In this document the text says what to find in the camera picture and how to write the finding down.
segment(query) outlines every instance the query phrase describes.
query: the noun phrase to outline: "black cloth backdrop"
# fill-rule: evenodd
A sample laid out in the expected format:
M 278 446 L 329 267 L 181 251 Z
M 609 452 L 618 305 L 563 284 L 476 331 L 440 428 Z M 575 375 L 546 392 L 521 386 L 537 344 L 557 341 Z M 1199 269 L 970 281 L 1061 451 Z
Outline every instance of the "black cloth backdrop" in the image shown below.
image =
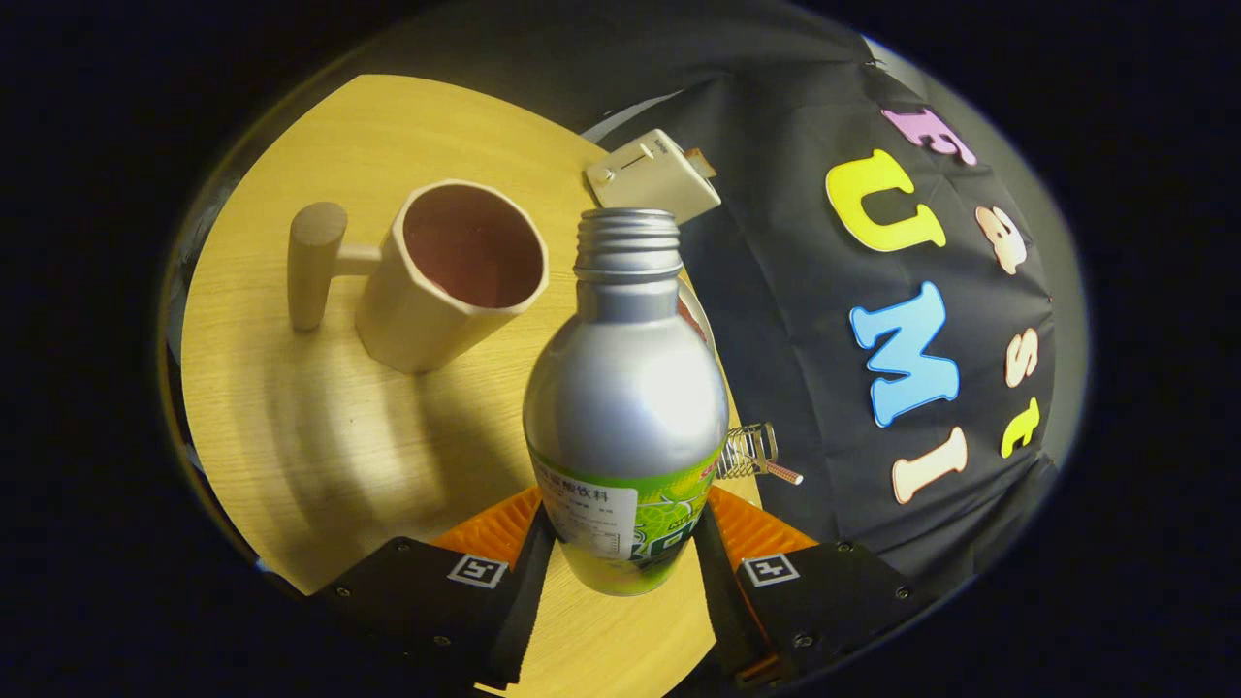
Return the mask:
M 720 173 L 712 184 L 724 204 L 681 226 L 681 255 L 742 422 L 771 421 L 782 465 L 805 474 L 799 487 L 759 478 L 764 507 L 819 540 L 859 542 L 944 591 L 975 571 L 975 551 L 994 554 L 985 544 L 974 550 L 975 538 L 1034 503 L 1042 488 L 1026 481 L 1050 482 L 1055 472 L 1035 467 L 1039 430 L 1030 446 L 999 453 L 1005 426 L 1031 396 L 1046 424 L 1055 361 L 1042 263 L 1009 193 L 985 163 L 969 166 L 916 147 L 880 114 L 925 106 L 856 55 L 736 67 L 650 107 L 601 145 L 613 150 L 661 128 L 683 148 L 701 148 Z M 968 144 L 968 133 L 958 135 Z M 892 222 L 926 204 L 946 247 L 876 252 L 836 217 L 828 170 L 876 148 L 908 173 L 915 194 L 869 197 L 871 217 Z M 1000 268 L 975 222 L 980 205 L 999 206 L 1023 232 L 1029 257 L 1016 276 Z M 870 401 L 880 374 L 865 366 L 874 350 L 858 345 L 849 310 L 908 301 L 923 281 L 939 288 L 948 309 L 926 353 L 957 363 L 961 392 L 880 428 Z M 1010 389 L 1005 348 L 1026 328 L 1039 333 L 1037 369 Z M 965 469 L 898 504 L 892 463 L 943 443 L 957 425 L 968 442 Z

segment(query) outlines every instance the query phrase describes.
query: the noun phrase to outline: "aluminum bottle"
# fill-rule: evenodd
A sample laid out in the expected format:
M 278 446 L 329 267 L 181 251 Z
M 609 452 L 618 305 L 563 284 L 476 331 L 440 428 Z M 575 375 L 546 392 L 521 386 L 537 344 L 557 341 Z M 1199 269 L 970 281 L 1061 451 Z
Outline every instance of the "aluminum bottle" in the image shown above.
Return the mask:
M 565 556 L 614 596 L 668 579 L 728 427 L 715 356 L 676 313 L 679 236 L 666 211 L 582 214 L 577 313 L 526 386 L 526 443 Z

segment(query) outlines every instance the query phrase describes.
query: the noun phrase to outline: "letter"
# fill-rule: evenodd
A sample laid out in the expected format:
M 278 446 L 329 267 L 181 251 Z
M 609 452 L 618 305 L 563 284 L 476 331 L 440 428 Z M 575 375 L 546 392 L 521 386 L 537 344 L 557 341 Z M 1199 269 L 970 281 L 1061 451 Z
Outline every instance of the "letter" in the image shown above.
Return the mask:
M 1004 383 L 1009 388 L 1021 385 L 1026 376 L 1034 373 L 1039 365 L 1039 333 L 1034 328 L 1026 329 L 1024 334 L 1015 335 L 1009 342 L 1008 361 L 1004 366 Z
M 931 149 L 941 155 L 959 155 L 961 161 L 967 165 L 977 165 L 978 158 L 969 152 L 965 143 L 957 137 L 956 133 L 948 128 L 948 124 L 943 123 L 939 117 L 934 116 L 931 109 L 922 109 L 915 114 L 897 114 L 896 112 L 889 112 L 887 109 L 880 109 L 887 120 L 892 122 L 903 135 L 910 140 L 910 143 L 922 148 L 923 145 L 931 145 Z M 925 143 L 922 139 L 930 138 L 930 143 Z
M 1013 455 L 1013 442 L 1021 440 L 1021 446 L 1029 446 L 1034 437 L 1034 427 L 1039 426 L 1039 400 L 1030 397 L 1030 409 L 1013 417 L 1004 430 L 1004 438 L 1000 440 L 1000 457 L 1008 458 Z
M 1000 267 L 1009 274 L 1016 274 L 1016 266 L 1025 261 L 1026 252 L 1025 241 L 1021 240 L 1021 233 L 1013 225 L 1013 219 L 1008 217 L 1008 214 L 999 210 L 998 206 L 992 206 L 990 210 L 979 206 L 974 209 L 974 217 L 978 219 L 983 235 L 995 248 L 995 260 Z
M 828 201 L 840 216 L 840 222 L 859 242 L 880 252 L 903 250 L 920 242 L 947 245 L 943 227 L 925 204 L 918 204 L 913 217 L 890 225 L 879 225 L 861 207 L 867 194 L 900 189 L 913 194 L 913 181 L 901 165 L 882 150 L 862 160 L 853 160 L 828 171 Z
M 948 319 L 939 289 L 930 281 L 911 301 L 882 310 L 867 313 L 854 308 L 849 313 L 854 337 L 862 349 L 870 349 L 881 335 L 896 330 L 866 368 L 875 373 L 903 374 L 897 380 L 875 379 L 870 400 L 875 424 L 887 427 L 892 420 L 932 400 L 956 400 L 961 389 L 961 373 L 951 359 L 927 356 L 922 351 L 931 344 Z
M 912 461 L 901 458 L 892 463 L 892 492 L 896 494 L 896 501 L 907 504 L 918 489 L 952 471 L 958 473 L 964 471 L 967 458 L 965 432 L 961 431 L 959 426 L 954 426 L 952 433 L 948 435 L 948 441 L 921 458 Z

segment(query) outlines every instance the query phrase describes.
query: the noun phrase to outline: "round table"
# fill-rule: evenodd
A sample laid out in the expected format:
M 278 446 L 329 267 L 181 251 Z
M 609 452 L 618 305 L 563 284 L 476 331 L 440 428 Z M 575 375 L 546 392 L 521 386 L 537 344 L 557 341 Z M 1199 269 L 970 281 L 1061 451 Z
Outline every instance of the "round table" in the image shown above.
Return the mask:
M 313 594 L 392 537 L 431 540 L 535 483 L 522 392 L 575 312 L 576 224 L 596 205 L 582 170 L 604 154 L 485 94 L 364 75 L 244 175 L 194 273 L 182 388 L 210 487 L 266 566 Z M 448 178 L 504 191 L 539 226 L 550 281 L 534 307 L 419 376 L 371 360 L 357 340 L 361 277 L 334 281 L 320 328 L 294 333 L 285 253 L 298 210 L 336 201 L 345 242 L 375 245 L 411 190 Z M 730 416 L 737 426 L 731 404 Z M 759 503 L 753 478 L 719 486 Z M 501 694 L 663 696 L 714 641 L 692 543 L 660 589 L 629 599 L 588 590 L 556 546 L 521 682 Z

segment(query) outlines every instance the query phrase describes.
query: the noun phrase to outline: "bottle label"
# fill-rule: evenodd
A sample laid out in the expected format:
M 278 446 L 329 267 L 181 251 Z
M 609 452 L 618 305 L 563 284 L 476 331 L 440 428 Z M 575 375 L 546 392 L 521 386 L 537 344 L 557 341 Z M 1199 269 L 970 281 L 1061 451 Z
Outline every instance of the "bottle label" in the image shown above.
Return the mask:
M 552 525 L 566 543 L 609 560 L 648 560 L 690 537 L 715 479 L 724 446 L 681 471 L 612 478 L 565 468 L 534 447 L 535 479 Z

